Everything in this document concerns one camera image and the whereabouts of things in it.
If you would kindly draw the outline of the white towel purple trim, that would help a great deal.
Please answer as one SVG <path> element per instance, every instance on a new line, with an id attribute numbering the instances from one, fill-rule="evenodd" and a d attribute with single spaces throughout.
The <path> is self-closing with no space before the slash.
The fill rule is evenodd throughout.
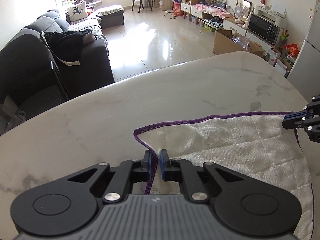
<path id="1" fill-rule="evenodd" d="M 297 132 L 283 128 L 283 117 L 283 112 L 211 115 L 148 125 L 133 135 L 155 156 L 165 149 L 171 158 L 187 159 L 197 166 L 211 161 L 291 192 L 302 205 L 295 236 L 311 239 L 311 175 Z"/>

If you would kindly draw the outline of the white refrigerator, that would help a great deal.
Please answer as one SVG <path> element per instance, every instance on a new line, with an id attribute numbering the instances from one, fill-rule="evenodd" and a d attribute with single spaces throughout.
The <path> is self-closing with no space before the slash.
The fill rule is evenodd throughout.
<path id="1" fill-rule="evenodd" d="M 309 32 L 306 35 L 298 57 L 287 77 L 287 80 L 308 102 L 311 102 L 312 98 L 319 94 L 319 36 L 319 0 L 316 0 Z"/>

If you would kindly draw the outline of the black microwave oven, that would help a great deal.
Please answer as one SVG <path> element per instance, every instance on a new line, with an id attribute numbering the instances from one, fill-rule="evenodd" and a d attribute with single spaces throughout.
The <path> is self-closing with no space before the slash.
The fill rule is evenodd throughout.
<path id="1" fill-rule="evenodd" d="M 275 45 L 279 40 L 281 28 L 260 16 L 251 14 L 248 30 Z"/>

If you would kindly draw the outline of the white printer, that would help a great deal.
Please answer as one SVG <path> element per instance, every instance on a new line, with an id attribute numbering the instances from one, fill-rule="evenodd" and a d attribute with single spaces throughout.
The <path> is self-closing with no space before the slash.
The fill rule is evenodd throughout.
<path id="1" fill-rule="evenodd" d="M 260 7 L 258 5 L 255 6 L 254 14 L 259 16 L 260 18 L 264 18 L 268 22 L 271 22 L 277 26 L 287 24 L 287 20 L 283 16 L 276 14 L 275 12 L 268 10 L 264 7 Z"/>

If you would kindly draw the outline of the open cardboard box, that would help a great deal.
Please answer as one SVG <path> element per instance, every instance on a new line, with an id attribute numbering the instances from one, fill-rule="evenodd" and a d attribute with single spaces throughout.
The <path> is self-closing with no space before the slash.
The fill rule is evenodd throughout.
<path id="1" fill-rule="evenodd" d="M 213 53 L 221 55 L 237 51 L 249 52 L 263 58 L 265 51 L 262 46 L 231 30 L 217 30 L 215 32 Z"/>

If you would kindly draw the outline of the small white desk fan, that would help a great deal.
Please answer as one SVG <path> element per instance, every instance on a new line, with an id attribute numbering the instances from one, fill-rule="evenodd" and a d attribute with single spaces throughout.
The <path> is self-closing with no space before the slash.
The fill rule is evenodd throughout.
<path id="1" fill-rule="evenodd" d="M 244 18 L 245 12 L 243 7 L 241 6 L 236 6 L 234 8 L 234 17 L 236 21 L 242 21 L 242 19 Z"/>

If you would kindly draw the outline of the dark grey sofa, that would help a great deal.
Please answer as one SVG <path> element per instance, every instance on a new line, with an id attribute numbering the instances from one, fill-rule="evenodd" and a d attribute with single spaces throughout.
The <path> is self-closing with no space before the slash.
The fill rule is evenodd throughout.
<path id="1" fill-rule="evenodd" d="M 40 38 L 55 59 L 67 93 L 76 98 L 114 83 L 108 42 L 99 20 L 90 15 L 71 24 L 67 15 L 48 10 L 13 39 L 25 34 Z"/>

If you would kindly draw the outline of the black clothing on sofa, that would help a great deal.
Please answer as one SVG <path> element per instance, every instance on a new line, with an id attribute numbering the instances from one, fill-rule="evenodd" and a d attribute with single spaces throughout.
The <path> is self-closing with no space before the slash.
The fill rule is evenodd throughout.
<path id="1" fill-rule="evenodd" d="M 85 45 L 97 38 L 91 29 L 82 31 L 41 32 L 40 39 L 52 55 L 67 66 L 79 66 Z"/>

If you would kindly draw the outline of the white horse print pillow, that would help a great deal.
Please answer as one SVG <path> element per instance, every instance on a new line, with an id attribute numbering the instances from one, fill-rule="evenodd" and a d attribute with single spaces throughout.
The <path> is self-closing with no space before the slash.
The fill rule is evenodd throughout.
<path id="1" fill-rule="evenodd" d="M 78 4 L 74 4 L 67 9 L 67 14 L 71 22 L 78 21 L 88 17 L 86 11 L 86 2 L 81 1 Z"/>

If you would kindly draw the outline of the grey footstool ottoman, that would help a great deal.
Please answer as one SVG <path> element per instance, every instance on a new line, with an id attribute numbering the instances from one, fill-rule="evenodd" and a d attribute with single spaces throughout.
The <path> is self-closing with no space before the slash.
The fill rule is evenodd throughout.
<path id="1" fill-rule="evenodd" d="M 95 11 L 95 15 L 101 18 L 100 26 L 102 29 L 115 27 L 124 24 L 125 9 L 121 5 L 111 5 Z"/>

